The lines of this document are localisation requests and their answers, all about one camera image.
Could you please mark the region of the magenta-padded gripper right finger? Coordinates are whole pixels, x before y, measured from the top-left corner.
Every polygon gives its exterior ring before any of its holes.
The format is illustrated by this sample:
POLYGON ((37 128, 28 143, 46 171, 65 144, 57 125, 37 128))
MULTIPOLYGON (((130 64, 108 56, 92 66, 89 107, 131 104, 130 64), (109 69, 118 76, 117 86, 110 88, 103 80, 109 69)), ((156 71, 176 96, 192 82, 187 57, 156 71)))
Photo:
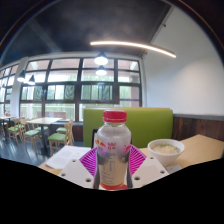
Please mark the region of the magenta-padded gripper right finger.
POLYGON ((129 189, 140 188, 168 175, 154 156, 146 156, 131 145, 126 182, 129 189))

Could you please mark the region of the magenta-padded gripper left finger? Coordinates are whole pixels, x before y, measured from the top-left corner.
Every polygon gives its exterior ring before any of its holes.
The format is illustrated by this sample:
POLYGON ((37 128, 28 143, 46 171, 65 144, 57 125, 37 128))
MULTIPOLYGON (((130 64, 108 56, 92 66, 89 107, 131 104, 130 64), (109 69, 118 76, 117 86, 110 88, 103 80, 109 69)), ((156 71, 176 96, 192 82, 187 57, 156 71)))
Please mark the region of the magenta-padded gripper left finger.
POLYGON ((98 189, 99 174, 97 173, 97 148, 86 152, 78 159, 72 159, 59 173, 59 177, 84 188, 98 189))

